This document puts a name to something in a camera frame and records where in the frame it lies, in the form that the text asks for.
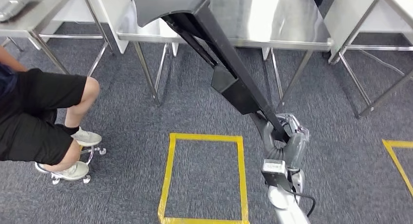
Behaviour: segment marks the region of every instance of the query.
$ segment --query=metal tray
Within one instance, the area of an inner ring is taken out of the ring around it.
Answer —
[[[17,15],[30,0],[0,0],[0,22]]]

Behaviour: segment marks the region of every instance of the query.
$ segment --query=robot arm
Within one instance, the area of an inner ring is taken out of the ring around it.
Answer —
[[[144,27],[161,18],[214,70],[211,86],[241,114],[254,120],[265,146],[262,173],[268,198],[281,224],[309,224],[298,206],[304,188],[300,164],[308,130],[291,114],[276,115],[255,85],[234,47],[209,9],[209,0],[135,0],[137,23]],[[218,58],[200,44],[202,40]],[[274,141],[286,143],[276,147]]]

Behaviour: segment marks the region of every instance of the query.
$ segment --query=stool caster wheel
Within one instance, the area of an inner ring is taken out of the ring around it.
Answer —
[[[57,178],[54,175],[52,175],[52,184],[57,185],[59,182],[60,182],[60,178]]]
[[[106,148],[103,148],[103,149],[99,150],[99,154],[100,155],[105,155],[106,154]]]
[[[88,184],[90,182],[90,175],[86,175],[84,178],[83,178],[83,183],[84,184]]]

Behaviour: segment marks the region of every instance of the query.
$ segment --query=black cable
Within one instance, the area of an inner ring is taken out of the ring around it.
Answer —
[[[314,211],[314,208],[316,207],[316,199],[314,197],[306,195],[306,194],[297,193],[297,192],[293,192],[293,191],[287,191],[287,190],[285,190],[285,191],[288,192],[288,193],[291,193],[293,195],[296,195],[296,196],[301,196],[301,197],[305,197],[305,198],[309,198],[309,199],[313,200],[313,205],[311,206],[310,211],[307,213],[307,217],[310,217],[311,213]]]

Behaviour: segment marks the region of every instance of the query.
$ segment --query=gray carpet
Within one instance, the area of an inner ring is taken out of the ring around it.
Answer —
[[[90,33],[89,25],[64,24],[60,32]],[[378,41],[380,35],[360,40]],[[401,36],[386,37],[405,43]],[[57,72],[43,52],[26,40],[26,51],[7,49],[27,67]],[[85,75],[97,54],[99,40],[52,39],[49,46],[73,74]],[[162,45],[143,44],[149,66],[158,65]],[[239,49],[240,57],[261,91],[278,103],[271,63],[260,50]],[[408,70],[413,55],[375,53]],[[286,88],[303,52],[276,51]],[[346,53],[371,97],[399,78],[357,52]],[[161,82],[162,106],[149,95],[132,46],[124,55],[105,53],[93,77],[101,95],[83,127],[103,136],[108,152],[91,163],[92,180],[51,184],[31,163],[0,163],[1,224],[156,224],[170,132],[241,135],[244,138],[249,220],[275,223],[260,170],[263,145],[252,121],[237,113],[210,87],[212,70],[189,47],[168,58]],[[354,118],[363,102],[341,64],[332,67],[315,53],[284,111],[292,112],[311,132],[304,157],[306,193],[318,204],[310,217],[315,224],[413,223],[413,199],[381,139],[413,140],[413,83],[395,92],[384,106],[366,118]],[[64,111],[59,112],[62,121]],[[413,149],[395,150],[413,178]],[[167,202],[167,217],[240,218],[237,152],[234,144],[178,141]],[[304,201],[308,210],[310,203]]]

